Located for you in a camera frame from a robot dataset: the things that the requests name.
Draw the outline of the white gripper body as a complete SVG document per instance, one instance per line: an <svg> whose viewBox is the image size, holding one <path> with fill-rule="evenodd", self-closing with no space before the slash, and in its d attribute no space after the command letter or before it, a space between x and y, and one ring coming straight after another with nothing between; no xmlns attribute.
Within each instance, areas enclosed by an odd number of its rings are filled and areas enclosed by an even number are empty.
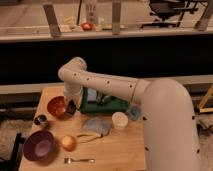
<svg viewBox="0 0 213 171"><path fill-rule="evenodd" d="M83 98L83 87L77 84L64 84L64 97L66 103L73 101L77 108L80 108Z"/></svg>

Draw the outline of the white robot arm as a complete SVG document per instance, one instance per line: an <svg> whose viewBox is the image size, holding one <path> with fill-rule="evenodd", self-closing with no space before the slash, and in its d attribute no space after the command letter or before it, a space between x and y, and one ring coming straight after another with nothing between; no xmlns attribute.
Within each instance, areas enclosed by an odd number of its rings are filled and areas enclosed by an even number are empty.
<svg viewBox="0 0 213 171"><path fill-rule="evenodd" d="M67 100L76 102L87 87L138 104L143 116L148 171L201 171L196 118L186 88L174 79L147 81L88 72L84 59L75 57L58 76Z"/></svg>

